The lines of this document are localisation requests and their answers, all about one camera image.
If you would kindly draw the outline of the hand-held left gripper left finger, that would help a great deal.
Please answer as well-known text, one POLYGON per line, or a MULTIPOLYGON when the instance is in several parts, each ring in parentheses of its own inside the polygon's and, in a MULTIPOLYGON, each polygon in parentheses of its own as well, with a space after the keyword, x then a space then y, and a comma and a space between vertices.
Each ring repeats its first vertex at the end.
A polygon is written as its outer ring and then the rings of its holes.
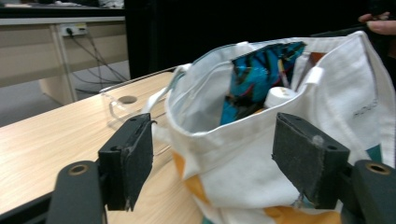
POLYGON ((152 123, 150 113, 127 119, 98 151, 110 211, 134 210, 152 169, 152 123))

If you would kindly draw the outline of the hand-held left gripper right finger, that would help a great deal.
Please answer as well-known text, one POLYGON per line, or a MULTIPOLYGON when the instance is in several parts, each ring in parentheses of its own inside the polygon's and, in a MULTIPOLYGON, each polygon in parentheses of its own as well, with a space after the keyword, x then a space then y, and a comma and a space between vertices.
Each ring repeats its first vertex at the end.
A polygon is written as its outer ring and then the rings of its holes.
POLYGON ((333 209, 336 179, 347 166, 350 150, 305 119, 276 115, 272 159, 316 209, 333 209))

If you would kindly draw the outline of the clear plastic tray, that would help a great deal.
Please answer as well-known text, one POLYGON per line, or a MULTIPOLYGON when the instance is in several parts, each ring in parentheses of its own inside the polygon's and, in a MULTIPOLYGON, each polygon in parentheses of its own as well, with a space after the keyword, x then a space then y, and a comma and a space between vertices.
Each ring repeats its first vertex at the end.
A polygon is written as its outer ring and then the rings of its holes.
MULTIPOLYGON (((149 97, 165 88, 173 76, 172 72, 160 72, 105 88, 100 91, 107 117, 107 126, 117 130, 127 119, 144 111, 149 97)), ((149 111, 151 119, 165 125, 165 96, 149 111)), ((159 140, 153 140, 154 157, 171 155, 171 147, 159 140)))

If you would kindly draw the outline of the white tote bag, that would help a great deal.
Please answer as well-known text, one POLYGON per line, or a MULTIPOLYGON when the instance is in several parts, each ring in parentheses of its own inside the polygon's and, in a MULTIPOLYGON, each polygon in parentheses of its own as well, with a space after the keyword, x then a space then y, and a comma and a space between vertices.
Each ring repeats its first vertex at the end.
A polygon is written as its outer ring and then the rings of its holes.
POLYGON ((165 96, 167 122, 153 135, 171 147, 177 172, 211 224, 341 224, 341 208, 315 209, 272 159, 276 115, 307 120, 350 150, 349 161, 396 163, 396 91, 362 31, 335 37, 241 42, 177 68, 165 96), (221 125, 232 59, 273 44, 304 42, 324 56, 297 95, 221 125))

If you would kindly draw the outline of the white-capped drink bottle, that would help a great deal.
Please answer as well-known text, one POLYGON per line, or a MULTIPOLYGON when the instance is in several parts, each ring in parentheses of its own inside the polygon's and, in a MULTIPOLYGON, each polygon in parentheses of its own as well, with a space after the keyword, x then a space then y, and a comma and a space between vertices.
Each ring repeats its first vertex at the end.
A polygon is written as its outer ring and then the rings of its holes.
POLYGON ((292 89, 285 87, 273 87, 268 91, 263 105, 265 108, 272 108, 274 106, 282 105, 293 99, 296 95, 297 92, 292 89))

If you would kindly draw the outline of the blue chip bag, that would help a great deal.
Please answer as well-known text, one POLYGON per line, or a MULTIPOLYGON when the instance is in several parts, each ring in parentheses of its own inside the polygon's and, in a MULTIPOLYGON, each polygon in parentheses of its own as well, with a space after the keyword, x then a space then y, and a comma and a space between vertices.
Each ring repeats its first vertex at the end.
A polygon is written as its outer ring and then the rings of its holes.
POLYGON ((232 59, 230 88, 225 96, 220 124, 228 124, 264 109, 273 87, 289 87, 294 65, 304 42, 273 44, 232 59))

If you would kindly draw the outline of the brown carton box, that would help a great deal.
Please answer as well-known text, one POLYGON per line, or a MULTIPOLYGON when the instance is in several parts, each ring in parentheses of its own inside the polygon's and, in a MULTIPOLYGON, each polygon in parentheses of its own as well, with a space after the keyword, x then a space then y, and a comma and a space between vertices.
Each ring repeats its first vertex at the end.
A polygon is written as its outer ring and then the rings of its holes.
POLYGON ((298 91, 303 85, 305 77, 308 72, 318 63, 318 61, 324 56, 321 52, 304 52, 300 56, 293 70, 293 77, 291 82, 291 88, 294 91, 298 91))

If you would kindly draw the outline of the black curtain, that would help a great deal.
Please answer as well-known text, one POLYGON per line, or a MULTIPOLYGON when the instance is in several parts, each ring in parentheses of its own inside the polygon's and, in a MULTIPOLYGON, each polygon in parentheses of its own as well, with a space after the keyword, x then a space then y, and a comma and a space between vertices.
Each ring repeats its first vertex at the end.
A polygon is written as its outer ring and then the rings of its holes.
POLYGON ((124 0, 132 78, 240 41, 349 28, 369 0, 124 0))

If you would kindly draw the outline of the beige desk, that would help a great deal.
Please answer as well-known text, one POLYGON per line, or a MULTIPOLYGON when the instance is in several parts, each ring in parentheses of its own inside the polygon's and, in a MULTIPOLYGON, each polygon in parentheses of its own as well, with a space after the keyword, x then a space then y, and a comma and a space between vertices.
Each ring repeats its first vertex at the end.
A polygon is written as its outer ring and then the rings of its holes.
POLYGON ((91 46, 106 63, 128 59, 122 9, 6 4, 0 7, 0 88, 37 80, 56 102, 74 103, 71 74, 97 65, 91 46), (81 22, 86 35, 62 36, 61 23, 81 22))

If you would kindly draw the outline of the wall power socket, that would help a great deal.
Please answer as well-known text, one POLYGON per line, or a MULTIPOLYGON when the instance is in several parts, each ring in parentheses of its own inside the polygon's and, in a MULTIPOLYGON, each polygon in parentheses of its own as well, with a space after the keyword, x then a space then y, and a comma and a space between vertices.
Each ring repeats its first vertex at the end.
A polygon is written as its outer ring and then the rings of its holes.
POLYGON ((62 36, 86 35, 88 33, 87 24, 81 23, 61 23, 60 24, 62 36))

